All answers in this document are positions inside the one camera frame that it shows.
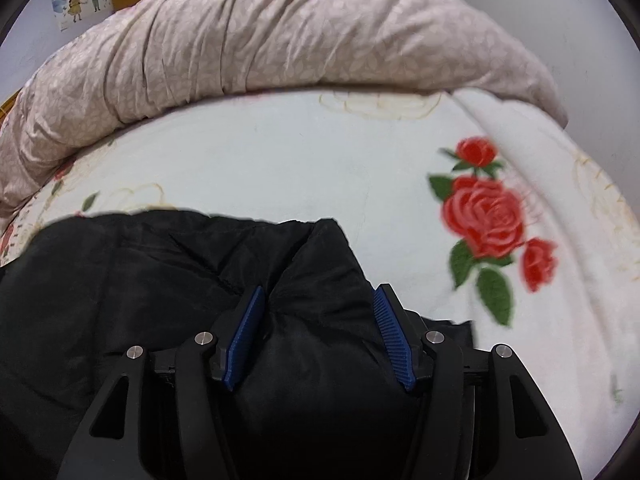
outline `silver bolt head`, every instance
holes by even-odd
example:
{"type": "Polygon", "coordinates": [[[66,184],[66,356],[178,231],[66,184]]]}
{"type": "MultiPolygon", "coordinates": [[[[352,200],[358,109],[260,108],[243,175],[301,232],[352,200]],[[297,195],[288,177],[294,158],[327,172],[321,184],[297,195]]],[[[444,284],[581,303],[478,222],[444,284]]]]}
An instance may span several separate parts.
{"type": "Polygon", "coordinates": [[[143,352],[144,350],[142,346],[135,345],[127,350],[127,357],[129,359],[137,359],[142,355],[143,352]]]}
{"type": "Polygon", "coordinates": [[[444,336],[437,330],[431,330],[427,332],[427,341],[437,345],[444,341],[444,336]]]}
{"type": "Polygon", "coordinates": [[[507,345],[498,345],[495,347],[495,353],[497,353],[500,357],[507,358],[513,355],[513,350],[507,345]]]}
{"type": "Polygon", "coordinates": [[[213,341],[213,334],[211,332],[200,332],[194,339],[199,345],[208,345],[213,341]]]}

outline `black jacket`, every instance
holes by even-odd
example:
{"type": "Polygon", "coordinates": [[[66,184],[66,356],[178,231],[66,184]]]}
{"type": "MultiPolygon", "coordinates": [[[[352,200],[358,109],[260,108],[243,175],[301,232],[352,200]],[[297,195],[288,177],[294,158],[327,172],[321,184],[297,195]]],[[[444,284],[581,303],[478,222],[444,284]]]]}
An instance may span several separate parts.
{"type": "MultiPolygon", "coordinates": [[[[268,310],[244,380],[222,406],[240,477],[398,477],[419,403],[396,381],[371,285],[335,221],[70,218],[3,270],[2,478],[55,478],[127,348],[178,346],[256,283],[268,310]]],[[[440,330],[471,343],[468,325],[440,330]]]]}

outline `white wall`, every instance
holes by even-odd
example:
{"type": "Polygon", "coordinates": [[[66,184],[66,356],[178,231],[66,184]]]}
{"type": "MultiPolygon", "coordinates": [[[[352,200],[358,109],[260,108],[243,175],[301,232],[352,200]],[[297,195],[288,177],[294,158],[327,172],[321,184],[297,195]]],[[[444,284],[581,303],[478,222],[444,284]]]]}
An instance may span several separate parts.
{"type": "Polygon", "coordinates": [[[607,0],[466,0],[551,69],[567,133],[640,214],[640,51],[607,0]]]}
{"type": "Polygon", "coordinates": [[[60,32],[51,0],[30,0],[0,45],[0,104],[18,91],[47,57],[106,17],[104,12],[98,14],[85,13],[82,22],[60,32]]]}

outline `blue gripper pad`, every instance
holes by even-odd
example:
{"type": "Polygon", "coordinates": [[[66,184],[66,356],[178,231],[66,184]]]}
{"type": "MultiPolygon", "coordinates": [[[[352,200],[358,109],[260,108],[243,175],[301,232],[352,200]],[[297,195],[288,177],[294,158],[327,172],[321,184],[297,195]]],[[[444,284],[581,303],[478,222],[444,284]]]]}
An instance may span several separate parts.
{"type": "Polygon", "coordinates": [[[260,325],[264,308],[264,290],[259,286],[255,289],[254,295],[248,303],[242,320],[238,325],[238,330],[226,352],[226,371],[222,382],[230,392],[233,391],[236,384],[242,379],[244,363],[249,355],[251,344],[254,341],[255,332],[260,325]]]}
{"type": "Polygon", "coordinates": [[[385,342],[386,353],[389,355],[396,379],[405,390],[410,392],[416,383],[412,369],[411,347],[382,286],[373,291],[373,314],[385,342]]]}

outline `blanket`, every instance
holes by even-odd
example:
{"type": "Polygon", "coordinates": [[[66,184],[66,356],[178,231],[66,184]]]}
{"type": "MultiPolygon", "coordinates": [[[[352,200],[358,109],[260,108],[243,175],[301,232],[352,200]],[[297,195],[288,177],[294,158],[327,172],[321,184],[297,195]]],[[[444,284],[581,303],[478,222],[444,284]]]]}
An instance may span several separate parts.
{"type": "Polygon", "coordinates": [[[0,130],[0,230],[68,156],[125,124],[315,84],[475,87],[566,123],[542,63],[462,0],[142,0],[64,46],[20,92],[0,130]]]}

